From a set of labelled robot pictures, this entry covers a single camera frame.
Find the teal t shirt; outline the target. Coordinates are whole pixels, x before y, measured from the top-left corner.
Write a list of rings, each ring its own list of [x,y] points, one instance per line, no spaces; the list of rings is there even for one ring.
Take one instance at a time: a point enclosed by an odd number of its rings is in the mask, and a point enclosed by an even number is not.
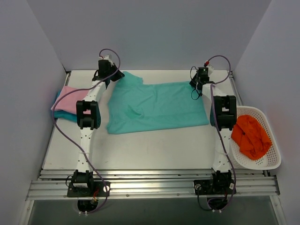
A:
[[[203,100],[188,81],[144,84],[129,72],[117,81],[108,102],[112,135],[208,125]]]

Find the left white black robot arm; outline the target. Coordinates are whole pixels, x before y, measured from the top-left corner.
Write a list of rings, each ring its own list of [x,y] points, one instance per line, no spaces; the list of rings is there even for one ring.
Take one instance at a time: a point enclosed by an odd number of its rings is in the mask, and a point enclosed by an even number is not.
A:
[[[109,55],[100,56],[91,88],[83,100],[76,102],[77,125],[80,128],[80,153],[76,170],[71,178],[72,188],[77,188],[83,196],[94,193],[93,169],[91,164],[92,141],[101,125],[98,103],[111,81],[124,77]]]

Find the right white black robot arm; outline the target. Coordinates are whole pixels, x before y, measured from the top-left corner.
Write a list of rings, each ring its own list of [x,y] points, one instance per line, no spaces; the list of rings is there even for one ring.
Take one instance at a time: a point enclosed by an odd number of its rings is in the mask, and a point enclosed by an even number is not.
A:
[[[195,67],[190,85],[198,97],[205,97],[210,103],[208,116],[210,125],[215,128],[215,150],[212,170],[214,173],[229,173],[232,166],[229,159],[231,133],[237,121],[237,103],[234,95],[228,95],[210,79],[212,67]]]

